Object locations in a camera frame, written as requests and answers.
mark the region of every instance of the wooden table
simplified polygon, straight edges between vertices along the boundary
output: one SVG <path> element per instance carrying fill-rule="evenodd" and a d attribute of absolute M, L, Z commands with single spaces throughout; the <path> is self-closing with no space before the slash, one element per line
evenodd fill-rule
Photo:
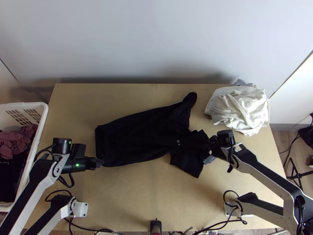
<path fill-rule="evenodd" d="M 73 143 L 86 144 L 86 155 L 95 157 L 94 130 L 98 125 L 117 118 L 163 107 L 182 101 L 191 91 L 198 100 L 191 111 L 190 130 L 201 130 L 210 137 L 223 125 L 214 126 L 204 109 L 214 90 L 225 85 L 208 84 L 56 84 L 49 103 L 49 113 L 38 149 L 52 143 L 53 137 L 72 138 Z M 247 137 L 234 132 L 236 141 L 244 143 L 258 160 L 285 176 L 270 127 Z M 89 203 L 86 218 L 74 223 L 115 231 L 148 231 L 149 221 L 158 218 L 164 231 L 184 231 L 193 226 L 199 230 L 226 220 L 222 195 L 235 190 L 239 195 L 255 192 L 261 200 L 282 206 L 282 199 L 248 174 L 233 170 L 216 159 L 204 166 L 198 179 L 170 165 L 170 155 L 159 159 L 74 173 L 75 186 L 70 189 L 79 201 Z M 49 208 L 44 197 L 65 188 L 57 182 L 47 189 L 33 211 L 26 227 Z M 274 228 L 275 225 L 248 217 L 247 225 L 229 223 L 225 229 Z M 68 230 L 60 221 L 56 230 Z"/>

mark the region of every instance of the white cloth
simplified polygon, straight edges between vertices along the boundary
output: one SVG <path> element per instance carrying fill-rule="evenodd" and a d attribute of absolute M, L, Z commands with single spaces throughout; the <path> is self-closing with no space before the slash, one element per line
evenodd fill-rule
<path fill-rule="evenodd" d="M 233 84 L 233 86 L 237 87 L 253 87 L 253 83 L 246 83 L 244 80 L 238 78 L 237 81 Z"/>
<path fill-rule="evenodd" d="M 214 91 L 205 112 L 219 123 L 242 132 L 257 134 L 270 121 L 269 103 L 265 90 L 254 87 L 222 87 Z"/>

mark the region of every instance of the black cable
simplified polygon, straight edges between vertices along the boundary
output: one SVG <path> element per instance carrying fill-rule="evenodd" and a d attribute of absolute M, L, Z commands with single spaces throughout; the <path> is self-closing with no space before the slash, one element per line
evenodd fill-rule
<path fill-rule="evenodd" d="M 75 185 L 75 181 L 74 181 L 74 178 L 72 176 L 72 173 L 69 173 L 68 176 L 70 177 L 71 185 L 69 185 L 62 176 L 59 176 L 58 181 L 60 181 L 64 186 L 71 188 Z"/>
<path fill-rule="evenodd" d="M 303 225 L 303 207 L 299 200 L 297 200 L 298 208 L 299 208 L 299 222 L 297 226 L 297 235 L 301 235 L 302 225 Z"/>
<path fill-rule="evenodd" d="M 73 225 L 74 227 L 77 227 L 81 230 L 86 230 L 86 231 L 92 231 L 92 232 L 107 232 L 107 233 L 115 233 L 115 234 L 118 234 L 118 235 L 123 235 L 122 233 L 118 233 L 118 232 L 114 232 L 113 230 L 111 229 L 107 229 L 107 228 L 102 228 L 102 229 L 90 229 L 90 228 L 84 228 L 84 227 L 81 227 L 77 224 L 74 224 L 72 221 L 69 221 L 67 218 L 64 218 L 70 225 Z"/>
<path fill-rule="evenodd" d="M 313 126 L 312 126 L 312 125 L 313 125 L 313 113 L 311 113 L 310 116 L 311 116 L 311 118 L 312 118 L 312 121 L 311 121 L 311 124 L 309 125 L 309 127 L 312 127 L 312 128 L 313 128 Z M 296 135 L 296 137 L 293 139 L 293 141 L 291 142 L 291 144 L 289 145 L 289 147 L 288 147 L 285 151 L 279 152 L 279 154 L 282 154 L 282 153 L 285 153 L 285 152 L 288 151 L 288 154 L 287 154 L 287 156 L 286 156 L 286 158 L 285 158 L 285 160 L 284 160 L 284 164 L 283 164 L 284 168 L 285 168 L 285 166 L 286 166 L 288 157 L 289 157 L 289 155 L 290 155 L 291 147 L 292 147 L 293 143 L 294 143 L 298 138 L 300 138 L 299 133 Z"/>
<path fill-rule="evenodd" d="M 300 137 L 299 134 L 297 134 L 297 136 L 293 139 L 293 141 L 291 142 L 291 144 L 290 144 L 290 146 L 289 146 L 288 154 L 287 154 L 287 156 L 286 156 L 286 158 L 285 158 L 285 160 L 284 160 L 284 164 L 283 164 L 283 167 L 284 167 L 284 168 L 285 168 L 285 166 L 286 166 L 288 157 L 289 157 L 289 155 L 290 155 L 291 147 L 292 147 L 293 143 L 294 143 L 299 137 Z"/>
<path fill-rule="evenodd" d="M 49 198 L 52 194 L 58 193 L 58 192 L 67 192 L 71 197 L 73 196 L 70 191 L 68 191 L 68 190 L 66 190 L 66 189 L 60 189 L 60 190 L 53 191 L 53 192 L 50 193 L 48 196 L 46 196 L 45 202 L 50 202 L 51 200 L 48 200 L 48 198 Z"/>
<path fill-rule="evenodd" d="M 182 235 L 183 234 L 183 232 L 182 231 L 173 231 L 173 232 L 169 232 L 169 235 L 174 235 L 175 233 L 179 233 L 180 235 Z"/>
<path fill-rule="evenodd" d="M 230 220 L 230 217 L 232 216 L 232 214 L 234 213 L 234 211 L 235 211 L 236 209 L 237 209 L 237 207 L 232 210 L 232 212 L 230 213 L 230 215 L 229 215 L 229 217 L 228 217 L 228 219 L 227 219 L 226 221 L 222 221 L 222 222 L 216 223 L 216 224 L 214 224 L 214 225 L 211 225 L 210 227 L 207 227 L 207 228 L 205 228 L 205 229 L 202 229 L 202 230 L 200 230 L 200 231 L 197 231 L 197 232 L 194 233 L 194 235 L 197 235 L 197 234 L 202 233 L 202 232 L 205 232 L 205 231 L 220 230 L 220 229 L 224 228 L 224 227 L 225 227 L 228 223 L 230 223 L 230 222 L 239 222 L 239 221 L 241 221 L 243 224 L 247 224 L 247 222 L 246 222 L 245 220 L 243 220 L 241 217 L 240 217 L 239 219 Z M 219 224 L 224 224 L 224 225 L 221 226 L 220 228 L 214 228 L 214 229 L 212 229 L 213 227 L 215 227 L 215 226 L 217 226 L 217 225 L 219 225 Z"/>
<path fill-rule="evenodd" d="M 226 195 L 228 192 L 232 192 L 232 193 L 236 194 L 237 197 L 239 197 L 239 195 L 238 195 L 235 191 L 233 191 L 233 190 L 227 190 L 227 191 L 225 191 L 224 194 L 223 194 L 224 203 L 225 203 L 227 206 L 230 206 L 230 207 L 237 207 L 236 205 L 230 205 L 230 204 L 228 204 L 228 203 L 226 202 L 226 200 L 225 200 L 225 195 Z"/>
<path fill-rule="evenodd" d="M 227 170 L 227 173 L 230 173 L 233 169 L 232 164 L 234 163 L 232 161 L 232 154 L 235 152 L 235 148 L 233 147 L 235 143 L 230 143 L 230 148 L 228 150 L 228 157 L 227 157 L 227 161 L 229 162 L 229 168 Z"/>
<path fill-rule="evenodd" d="M 293 141 L 296 141 L 299 137 L 300 137 L 299 134 L 297 134 L 296 137 L 295 137 L 295 139 L 293 139 Z M 283 153 L 287 152 L 289 149 L 291 149 L 291 145 L 289 145 L 289 147 L 288 147 L 285 151 L 279 152 L 279 154 L 283 154 Z"/>
<path fill-rule="evenodd" d="M 34 158 L 34 162 L 38 159 L 39 155 L 42 154 L 43 152 L 49 152 L 51 154 L 51 156 L 53 157 L 53 153 L 51 151 L 49 151 L 50 148 L 52 148 L 55 144 L 53 145 L 50 145 L 42 150 L 40 150 L 36 155 L 35 155 L 35 158 Z"/>
<path fill-rule="evenodd" d="M 69 230 L 71 235 L 73 235 L 72 229 L 71 229 L 72 221 L 73 221 L 73 218 L 70 218 L 70 223 L 68 224 L 68 230 Z"/>

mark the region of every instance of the gray cloth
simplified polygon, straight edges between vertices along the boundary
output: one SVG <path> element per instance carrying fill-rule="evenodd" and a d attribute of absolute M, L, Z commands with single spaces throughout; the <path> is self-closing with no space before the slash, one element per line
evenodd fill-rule
<path fill-rule="evenodd" d="M 0 133 L 0 156 L 4 159 L 12 159 L 14 155 L 24 152 L 31 144 L 31 137 L 37 130 L 36 124 L 21 127 L 17 132 Z"/>
<path fill-rule="evenodd" d="M 246 83 L 242 79 L 237 79 L 237 81 L 235 81 L 233 86 L 235 86 L 235 87 L 253 87 L 253 83 Z"/>

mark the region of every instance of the white plastic basket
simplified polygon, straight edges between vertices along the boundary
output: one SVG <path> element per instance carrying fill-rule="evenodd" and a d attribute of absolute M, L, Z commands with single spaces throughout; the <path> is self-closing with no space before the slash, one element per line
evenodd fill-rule
<path fill-rule="evenodd" d="M 16 198 L 18 198 L 21 194 L 27 183 L 47 114 L 48 105 L 43 102 L 9 103 L 0 105 L 0 130 L 16 131 L 19 130 L 20 127 L 28 124 L 33 123 L 38 125 L 38 129 L 32 142 L 25 168 L 20 179 L 20 184 L 18 185 Z M 11 209 L 12 204 L 13 202 L 0 202 L 0 212 L 8 212 Z"/>

